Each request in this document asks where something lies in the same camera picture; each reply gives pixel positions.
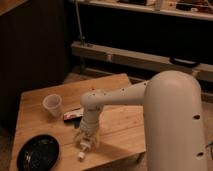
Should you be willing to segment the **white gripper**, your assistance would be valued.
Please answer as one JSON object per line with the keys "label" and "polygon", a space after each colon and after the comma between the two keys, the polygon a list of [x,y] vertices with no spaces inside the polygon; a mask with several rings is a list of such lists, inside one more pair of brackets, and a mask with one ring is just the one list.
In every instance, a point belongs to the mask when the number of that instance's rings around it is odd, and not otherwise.
{"label": "white gripper", "polygon": [[80,143],[83,137],[83,133],[85,133],[88,136],[91,136],[91,142],[92,146],[94,148],[98,148],[100,145],[100,136],[98,134],[95,134],[99,129],[99,121],[89,121],[85,116],[82,117],[81,122],[80,122],[80,130],[77,131],[73,141],[76,145]]}

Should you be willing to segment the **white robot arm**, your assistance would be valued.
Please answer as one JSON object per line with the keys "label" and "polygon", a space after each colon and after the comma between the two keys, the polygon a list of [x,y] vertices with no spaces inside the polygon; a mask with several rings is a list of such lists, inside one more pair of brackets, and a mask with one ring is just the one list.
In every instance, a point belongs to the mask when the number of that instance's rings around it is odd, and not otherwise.
{"label": "white robot arm", "polygon": [[184,72],[163,71],[150,80],[81,96],[83,117],[75,141],[94,142],[106,105],[141,105],[148,171],[208,171],[201,87]]}

